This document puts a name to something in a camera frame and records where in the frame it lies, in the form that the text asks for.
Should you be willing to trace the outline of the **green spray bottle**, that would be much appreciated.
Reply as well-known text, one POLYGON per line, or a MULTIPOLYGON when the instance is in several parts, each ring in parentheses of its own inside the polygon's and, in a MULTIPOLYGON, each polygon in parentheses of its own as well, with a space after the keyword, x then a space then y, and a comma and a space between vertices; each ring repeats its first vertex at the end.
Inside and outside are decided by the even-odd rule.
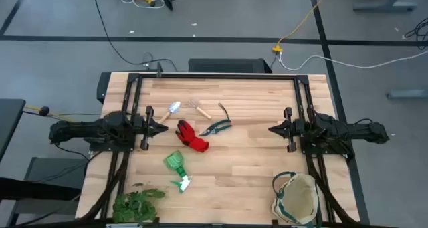
POLYGON ((180 193, 183 193, 190 185, 192 176, 189 176, 184 169, 184 158, 179 150, 169 154, 164 160, 165 166, 172 171, 175 171, 181 178, 179 181, 171 181, 172 184, 178 187, 180 193))

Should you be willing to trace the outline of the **hand rake wooden handle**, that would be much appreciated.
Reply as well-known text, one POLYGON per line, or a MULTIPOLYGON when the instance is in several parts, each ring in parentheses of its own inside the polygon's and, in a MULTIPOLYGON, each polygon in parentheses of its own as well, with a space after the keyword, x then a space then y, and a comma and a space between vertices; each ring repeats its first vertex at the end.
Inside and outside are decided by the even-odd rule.
POLYGON ((210 120, 212 119, 212 117, 206 113, 202 108, 199 107, 199 104, 194 101, 194 100, 189 100, 188 103, 194 108, 196 109, 196 111, 198 111, 198 113, 200 113, 202 116, 204 116, 206 119, 210 120))

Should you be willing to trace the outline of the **dark grey side stand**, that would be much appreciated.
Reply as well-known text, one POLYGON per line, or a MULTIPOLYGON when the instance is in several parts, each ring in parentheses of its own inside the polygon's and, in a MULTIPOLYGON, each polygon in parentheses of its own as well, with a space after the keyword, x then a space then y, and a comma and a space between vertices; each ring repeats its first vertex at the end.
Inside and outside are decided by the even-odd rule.
POLYGON ((0 177, 0 203, 15 202, 5 225, 18 224, 21 215, 75 214, 78 202, 72 199, 80 194, 85 173, 84 159, 33 157, 21 180, 0 177))

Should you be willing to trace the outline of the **silver trowel wooden handle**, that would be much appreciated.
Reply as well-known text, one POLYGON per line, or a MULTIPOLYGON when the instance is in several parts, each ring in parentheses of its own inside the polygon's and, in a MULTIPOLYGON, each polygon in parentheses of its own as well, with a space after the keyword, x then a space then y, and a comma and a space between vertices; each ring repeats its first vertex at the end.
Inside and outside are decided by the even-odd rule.
POLYGON ((180 106, 181 106, 180 101, 173 102, 169 106, 167 113, 160 119, 159 123, 162 124, 171 114, 177 112, 179 110, 180 106))

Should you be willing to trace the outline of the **green pruning shears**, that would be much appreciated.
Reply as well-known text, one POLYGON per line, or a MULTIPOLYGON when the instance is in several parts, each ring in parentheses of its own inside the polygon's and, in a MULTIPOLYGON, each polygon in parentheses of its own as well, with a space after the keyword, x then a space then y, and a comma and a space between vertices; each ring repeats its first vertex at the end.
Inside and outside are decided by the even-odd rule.
POLYGON ((218 134, 219 132, 227 130, 228 128, 231 128, 233 126, 230 120, 229 114, 225 109, 225 107, 222 105, 222 103, 218 103, 218 106, 222 109, 222 111, 224 111, 226 115, 226 119, 220 120, 210 125, 202 133, 200 133, 199 136, 208 136, 210 134, 218 134))

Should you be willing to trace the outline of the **black perforated computer tower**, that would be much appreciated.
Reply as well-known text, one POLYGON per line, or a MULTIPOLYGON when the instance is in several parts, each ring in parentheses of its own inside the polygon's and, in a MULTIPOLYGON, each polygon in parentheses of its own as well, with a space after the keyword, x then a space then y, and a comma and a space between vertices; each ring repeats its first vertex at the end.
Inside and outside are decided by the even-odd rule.
POLYGON ((189 72, 262 73, 272 69, 263 58, 258 59, 190 59, 189 72))

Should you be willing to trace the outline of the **green artificial plant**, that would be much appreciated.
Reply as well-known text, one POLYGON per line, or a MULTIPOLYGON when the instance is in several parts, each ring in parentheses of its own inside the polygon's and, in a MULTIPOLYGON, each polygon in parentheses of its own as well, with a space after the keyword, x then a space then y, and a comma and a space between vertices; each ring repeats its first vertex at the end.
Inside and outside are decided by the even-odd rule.
POLYGON ((143 183, 135 183, 137 190, 116 197, 113 204, 112 219, 115 223, 137 222, 142 224, 154 221, 157 211, 153 202, 165 196, 158 188, 144 189, 143 183))

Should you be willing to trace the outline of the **black side panel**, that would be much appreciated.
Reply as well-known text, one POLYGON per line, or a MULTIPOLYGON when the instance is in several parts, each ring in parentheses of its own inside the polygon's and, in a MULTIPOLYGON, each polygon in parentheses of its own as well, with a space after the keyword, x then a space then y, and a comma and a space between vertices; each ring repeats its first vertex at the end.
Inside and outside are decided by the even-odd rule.
POLYGON ((98 80, 96 88, 96 99, 103 104, 107 93, 108 85, 110 82, 111 72, 102 72, 98 80))

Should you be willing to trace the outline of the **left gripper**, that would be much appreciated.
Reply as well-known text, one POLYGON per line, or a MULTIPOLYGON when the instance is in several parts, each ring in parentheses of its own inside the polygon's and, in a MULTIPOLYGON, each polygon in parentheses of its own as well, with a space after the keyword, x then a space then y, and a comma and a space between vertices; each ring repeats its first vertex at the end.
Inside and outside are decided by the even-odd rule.
MULTIPOLYGON (((142 140, 140 141, 140 148, 142 150, 148 150, 147 138, 149 137, 150 121, 152 120, 153 113, 153 107, 147 106, 146 117, 141 116, 139 113, 134 116, 134 133, 135 135, 142 135, 142 140)), ((152 131, 153 136, 166 132, 169 129, 168 126, 160 124, 155 120, 152 120, 152 127, 154 128, 152 131)))

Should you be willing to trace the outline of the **beige canvas gardening bag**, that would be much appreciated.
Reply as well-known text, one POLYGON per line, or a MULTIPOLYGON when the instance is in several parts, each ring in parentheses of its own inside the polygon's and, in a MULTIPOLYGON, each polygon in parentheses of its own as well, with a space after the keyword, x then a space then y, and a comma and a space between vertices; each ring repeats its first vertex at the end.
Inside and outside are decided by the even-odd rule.
POLYGON ((286 223, 320 228, 316 220, 319 208, 319 196, 314 177, 304 173, 285 171, 272 179, 275 197, 271 212, 286 223))

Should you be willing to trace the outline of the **dark office desk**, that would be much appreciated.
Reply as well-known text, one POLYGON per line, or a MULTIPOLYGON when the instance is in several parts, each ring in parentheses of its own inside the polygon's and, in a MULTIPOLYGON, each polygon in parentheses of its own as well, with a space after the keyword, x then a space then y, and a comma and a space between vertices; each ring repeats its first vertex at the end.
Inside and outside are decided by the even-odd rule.
POLYGON ((26 101, 0 98, 0 162, 21 119, 26 101))

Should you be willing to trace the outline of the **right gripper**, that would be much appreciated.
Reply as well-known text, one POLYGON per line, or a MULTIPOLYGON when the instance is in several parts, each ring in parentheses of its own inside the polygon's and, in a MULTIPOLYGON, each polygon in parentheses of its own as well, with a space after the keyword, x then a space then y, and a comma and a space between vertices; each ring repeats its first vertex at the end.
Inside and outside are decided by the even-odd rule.
POLYGON ((281 136, 282 138, 288 137, 289 145, 287 147, 287 151, 295 152, 296 143, 294 142, 293 137, 301 136, 304 133, 304 120, 298 118, 292 121, 292 109, 290 107, 287 107, 284 110, 284 116, 286 120, 284 120, 281 124, 269 127, 268 130, 270 132, 273 132, 274 134, 281 136))

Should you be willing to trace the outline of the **red gardening glove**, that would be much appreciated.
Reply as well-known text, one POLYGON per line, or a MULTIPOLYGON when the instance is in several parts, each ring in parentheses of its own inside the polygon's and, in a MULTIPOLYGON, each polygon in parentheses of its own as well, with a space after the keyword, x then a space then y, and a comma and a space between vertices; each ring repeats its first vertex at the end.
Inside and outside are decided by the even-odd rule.
POLYGON ((184 120, 178 121, 175 134, 183 145, 188 146, 194 151, 204 153, 209 148, 209 143, 197 137, 192 126, 184 120))

